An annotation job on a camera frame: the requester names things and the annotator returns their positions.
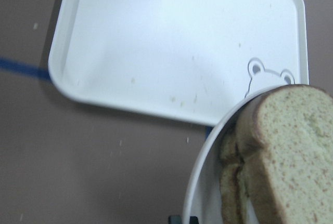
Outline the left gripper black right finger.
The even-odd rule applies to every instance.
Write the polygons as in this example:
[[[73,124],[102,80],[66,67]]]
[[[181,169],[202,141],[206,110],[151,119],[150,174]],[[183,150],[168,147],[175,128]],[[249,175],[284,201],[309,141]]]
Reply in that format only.
[[[193,211],[190,212],[189,224],[199,224],[199,218],[198,218],[197,212],[193,212]]]

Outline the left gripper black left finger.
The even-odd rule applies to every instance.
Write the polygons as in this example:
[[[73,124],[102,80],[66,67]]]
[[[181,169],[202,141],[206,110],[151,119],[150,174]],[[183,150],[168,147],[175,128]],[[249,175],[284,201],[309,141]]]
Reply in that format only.
[[[182,215],[180,213],[170,214],[168,216],[168,224],[182,224]]]

